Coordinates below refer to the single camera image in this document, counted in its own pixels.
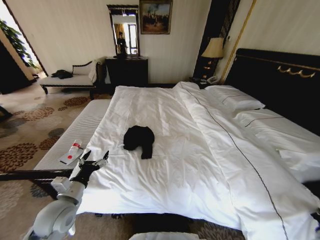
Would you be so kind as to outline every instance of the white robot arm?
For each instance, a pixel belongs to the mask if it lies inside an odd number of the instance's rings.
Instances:
[[[61,240],[68,233],[75,234],[76,213],[90,175],[103,167],[109,156],[108,151],[103,159],[86,161],[90,153],[91,151],[87,152],[79,160],[80,171],[70,181],[66,177],[57,177],[52,181],[53,186],[60,186],[55,188],[58,192],[57,200],[45,206],[37,214],[33,226],[23,240]]]

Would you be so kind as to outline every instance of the white pillow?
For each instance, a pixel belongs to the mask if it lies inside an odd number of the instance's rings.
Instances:
[[[228,85],[213,85],[205,88],[218,101],[225,105],[232,113],[245,110],[262,109],[265,107],[259,100]]]
[[[235,120],[278,151],[299,182],[320,180],[319,136],[268,109],[239,112]]]
[[[84,65],[72,65],[72,74],[74,75],[89,75],[92,68],[96,68],[93,61],[88,62]]]
[[[88,77],[90,78],[91,82],[94,83],[97,80],[97,60],[92,61],[91,70],[89,72]]]

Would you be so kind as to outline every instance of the chaise lounge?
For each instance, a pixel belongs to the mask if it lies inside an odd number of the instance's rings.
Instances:
[[[59,79],[57,77],[45,77],[38,82],[45,94],[47,87],[53,88],[82,88],[90,89],[90,98],[94,99],[94,90],[104,82],[106,78],[105,58],[98,58],[83,65],[72,65],[73,77]]]

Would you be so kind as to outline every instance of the nightstand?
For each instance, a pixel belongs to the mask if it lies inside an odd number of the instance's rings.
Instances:
[[[199,77],[189,77],[189,81],[197,84],[200,89],[204,89],[208,86],[211,86],[210,83],[208,83],[206,81],[201,81],[201,78],[199,78]]]

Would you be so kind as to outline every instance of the red and white bottle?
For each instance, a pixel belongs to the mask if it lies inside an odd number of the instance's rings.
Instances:
[[[68,157],[67,157],[68,159],[72,159],[77,154],[81,144],[82,144],[82,141],[79,139],[76,139],[73,142],[68,153]]]

